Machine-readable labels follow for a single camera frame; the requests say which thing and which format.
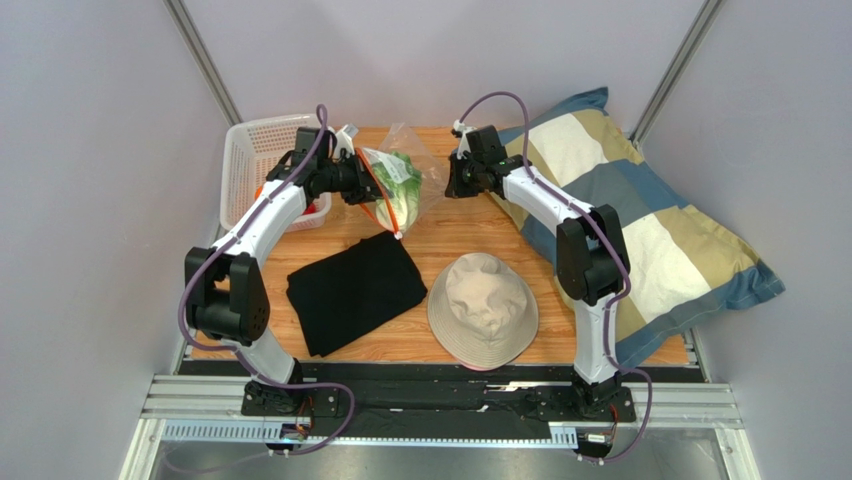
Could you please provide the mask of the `fake pale cabbage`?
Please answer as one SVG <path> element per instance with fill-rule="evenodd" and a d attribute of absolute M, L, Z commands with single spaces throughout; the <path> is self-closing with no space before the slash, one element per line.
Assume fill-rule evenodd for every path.
<path fill-rule="evenodd" d="M 363 154 L 383 192 L 372 215 L 383 228 L 402 236 L 419 216 L 422 173 L 414 167 L 409 155 L 398 151 L 387 153 L 365 148 Z"/>

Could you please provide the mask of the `clear orange zip top bag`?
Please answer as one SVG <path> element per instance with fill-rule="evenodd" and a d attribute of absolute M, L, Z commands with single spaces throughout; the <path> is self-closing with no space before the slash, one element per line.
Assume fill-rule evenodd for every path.
<path fill-rule="evenodd" d="M 356 155 L 379 192 L 362 208 L 398 240 L 444 198 L 448 165 L 404 123 L 392 125 L 379 147 L 358 147 Z"/>

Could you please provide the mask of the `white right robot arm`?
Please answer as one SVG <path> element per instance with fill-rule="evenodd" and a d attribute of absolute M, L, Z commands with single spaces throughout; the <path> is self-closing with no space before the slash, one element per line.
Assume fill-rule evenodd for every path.
<path fill-rule="evenodd" d="M 556 276 L 573 301 L 577 350 L 568 403 L 582 418 L 608 414 L 621 388 L 614 358 L 614 320 L 629 278 L 617 212 L 577 200 L 545 178 L 522 155 L 506 152 L 495 127 L 455 122 L 459 145 L 449 157 L 448 198 L 489 192 L 517 205 L 555 238 Z"/>

